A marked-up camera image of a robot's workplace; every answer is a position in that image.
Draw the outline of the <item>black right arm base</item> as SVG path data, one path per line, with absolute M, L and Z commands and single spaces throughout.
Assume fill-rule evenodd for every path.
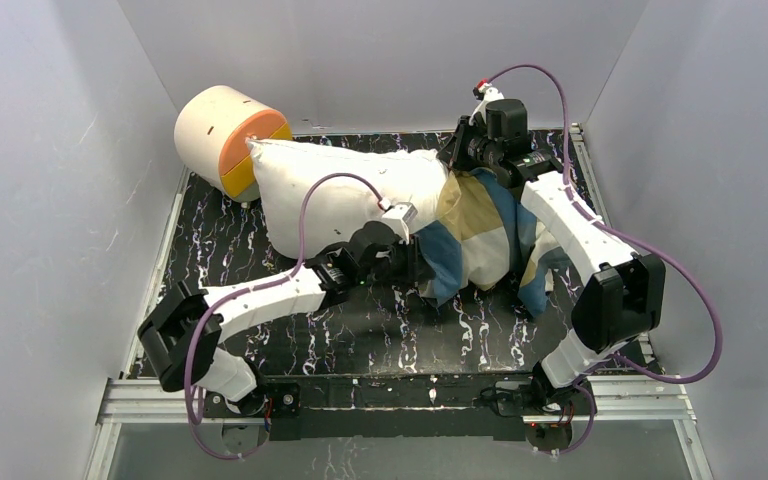
M 588 439 L 598 413 L 585 378 L 555 387 L 541 372 L 525 381 L 500 381 L 485 387 L 473 405 L 485 407 L 500 418 L 545 416 L 545 421 L 526 423 L 526 439 L 533 451 L 555 458 L 575 451 Z

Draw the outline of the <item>blue beige white pillowcase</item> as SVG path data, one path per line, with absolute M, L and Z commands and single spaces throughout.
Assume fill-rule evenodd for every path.
M 418 229 L 416 239 L 433 270 L 420 295 L 438 305 L 468 285 L 488 290 L 515 273 L 516 296 L 537 317 L 546 311 L 553 290 L 549 272 L 571 265 L 536 215 L 483 169 L 447 176 L 434 220 Z

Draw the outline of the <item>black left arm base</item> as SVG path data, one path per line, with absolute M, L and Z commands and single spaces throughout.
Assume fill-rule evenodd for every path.
M 261 381 L 240 400 L 209 392 L 204 420 L 220 426 L 220 438 L 230 453 L 248 454 L 270 441 L 281 441 L 300 412 L 300 385 L 293 381 Z

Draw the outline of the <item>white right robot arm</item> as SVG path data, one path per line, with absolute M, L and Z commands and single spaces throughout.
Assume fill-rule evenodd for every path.
M 534 153 L 521 100 L 494 87 L 477 97 L 473 113 L 458 121 L 451 166 L 492 171 L 496 184 L 552 236 L 584 284 L 568 333 L 532 369 L 530 396 L 548 402 L 659 325 L 666 267 L 606 232 L 570 184 L 568 168 Z

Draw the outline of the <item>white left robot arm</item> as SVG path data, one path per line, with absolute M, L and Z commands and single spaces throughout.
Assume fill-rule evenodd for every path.
M 299 267 L 254 281 L 171 289 L 148 314 L 138 338 L 165 392 L 200 387 L 240 402 L 265 387 L 254 364 L 221 348 L 245 330 L 346 301 L 369 283 L 416 286 L 434 272 L 415 235 L 369 221 L 349 240 L 323 248 Z

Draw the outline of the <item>white pillow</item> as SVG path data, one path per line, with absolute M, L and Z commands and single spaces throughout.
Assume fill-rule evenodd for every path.
M 289 140 L 250 140 L 269 242 L 280 255 L 310 258 L 381 216 L 369 181 L 393 203 L 412 204 L 412 233 L 435 220 L 449 172 L 434 150 L 363 153 Z

